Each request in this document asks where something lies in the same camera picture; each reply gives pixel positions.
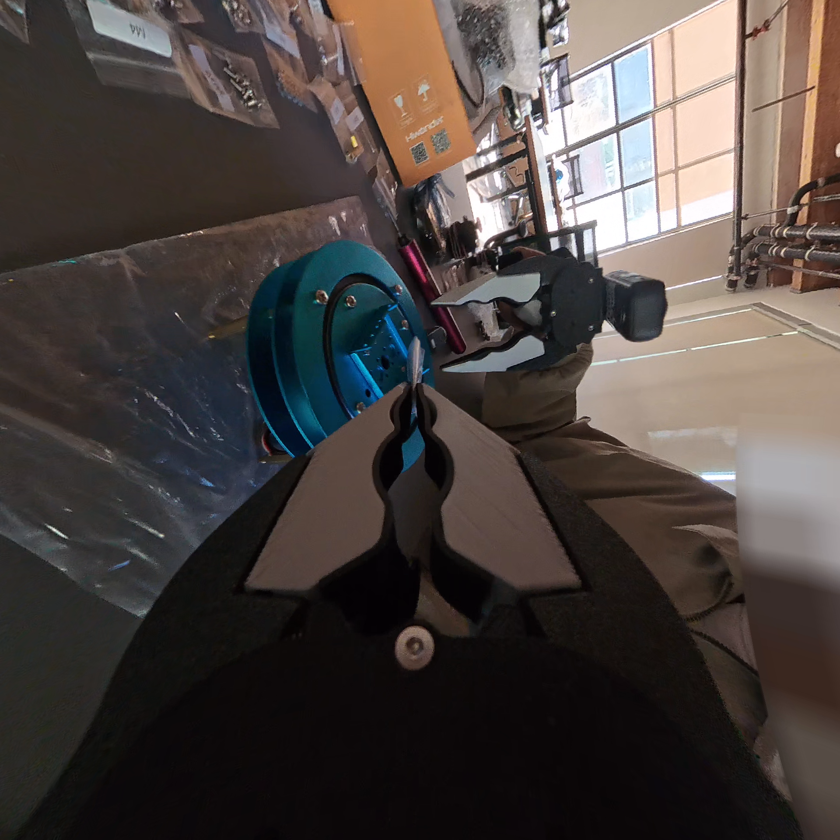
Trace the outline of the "bubble wrap bundle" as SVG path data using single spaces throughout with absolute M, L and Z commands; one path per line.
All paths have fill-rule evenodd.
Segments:
M 455 21 L 485 93 L 508 88 L 523 95 L 539 86 L 538 1 L 454 2 Z

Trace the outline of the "pile of small screw bags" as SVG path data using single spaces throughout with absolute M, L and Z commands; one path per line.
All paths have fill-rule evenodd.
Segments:
M 345 65 L 340 27 L 315 2 L 216 2 L 234 32 L 266 55 L 269 84 L 255 60 L 200 36 L 197 2 L 64 2 L 88 60 L 104 85 L 191 99 L 204 110 L 278 129 L 268 91 L 322 112 L 343 158 L 393 207 L 397 181 L 371 133 Z

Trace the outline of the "large clear plastic bag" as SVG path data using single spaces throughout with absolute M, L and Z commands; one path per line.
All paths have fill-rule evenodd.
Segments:
M 357 196 L 2 274 L 2 535 L 144 616 L 279 468 L 244 338 L 209 334 L 339 239 L 373 245 Z

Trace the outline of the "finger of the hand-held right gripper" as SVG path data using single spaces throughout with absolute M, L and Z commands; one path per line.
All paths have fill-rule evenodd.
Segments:
M 539 272 L 499 275 L 486 274 L 447 291 L 432 300 L 431 308 L 454 308 L 470 303 L 481 305 L 506 301 L 512 306 L 522 306 L 537 297 L 541 288 Z
M 516 333 L 509 340 L 460 355 L 442 364 L 446 373 L 492 373 L 513 369 L 544 356 L 545 344 L 532 333 Z

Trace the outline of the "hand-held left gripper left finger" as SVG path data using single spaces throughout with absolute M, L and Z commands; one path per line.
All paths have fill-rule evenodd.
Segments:
M 407 624 L 420 573 L 399 546 L 390 490 L 414 428 L 413 388 L 399 384 L 317 445 L 245 591 L 330 602 L 362 634 Z

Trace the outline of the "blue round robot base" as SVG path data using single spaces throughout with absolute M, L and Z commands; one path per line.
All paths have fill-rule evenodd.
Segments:
M 411 381 L 412 342 L 434 357 L 403 280 L 376 249 L 339 240 L 274 268 L 250 304 L 248 380 L 269 437 L 290 457 Z

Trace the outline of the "wooden beam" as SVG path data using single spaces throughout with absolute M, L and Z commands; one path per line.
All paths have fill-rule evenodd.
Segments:
M 839 2 L 790 2 L 783 16 L 775 207 L 839 172 Z

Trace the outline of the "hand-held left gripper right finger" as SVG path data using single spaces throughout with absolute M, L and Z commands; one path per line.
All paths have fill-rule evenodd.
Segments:
M 428 576 L 477 632 L 500 608 L 583 592 L 584 583 L 518 451 L 418 386 L 425 472 L 436 490 Z

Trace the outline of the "red screwdriver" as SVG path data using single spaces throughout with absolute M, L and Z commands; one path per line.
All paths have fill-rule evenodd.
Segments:
M 434 302 L 440 298 L 441 292 L 434 282 L 433 273 L 415 239 L 399 233 L 397 246 L 403 262 L 415 279 L 429 311 L 436 324 L 444 331 L 449 349 L 456 355 L 466 352 L 466 341 L 456 320 L 447 308 L 436 307 Z

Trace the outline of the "black insulated pipes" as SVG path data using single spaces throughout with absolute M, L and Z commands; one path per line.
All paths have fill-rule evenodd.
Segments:
M 830 281 L 838 286 L 838 223 L 800 222 L 813 205 L 838 203 L 839 174 L 819 177 L 794 192 L 787 206 L 757 214 L 738 212 L 734 218 L 733 243 L 728 253 L 724 287 L 753 290 L 762 273 L 785 270 L 805 277 Z

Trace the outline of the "orange cardboard box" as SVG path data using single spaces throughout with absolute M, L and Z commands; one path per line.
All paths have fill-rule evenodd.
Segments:
M 432 1 L 329 1 L 352 24 L 362 88 L 396 172 L 414 186 L 470 157 L 469 128 Z

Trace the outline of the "large window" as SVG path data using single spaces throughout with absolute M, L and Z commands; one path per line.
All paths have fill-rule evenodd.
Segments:
M 560 208 L 599 249 L 646 243 L 733 209 L 736 2 L 711 2 L 570 81 L 545 130 Z

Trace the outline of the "dark grey desk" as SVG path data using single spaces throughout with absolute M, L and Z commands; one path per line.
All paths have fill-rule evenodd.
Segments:
M 201 2 L 200 36 L 270 70 Z M 395 230 L 322 112 L 268 91 L 261 129 L 192 101 L 101 84 L 63 2 L 27 2 L 29 42 L 2 32 L 2 274 L 357 196 L 373 245 L 417 302 Z M 2 535 L 2 838 L 74 753 L 144 616 L 83 590 Z

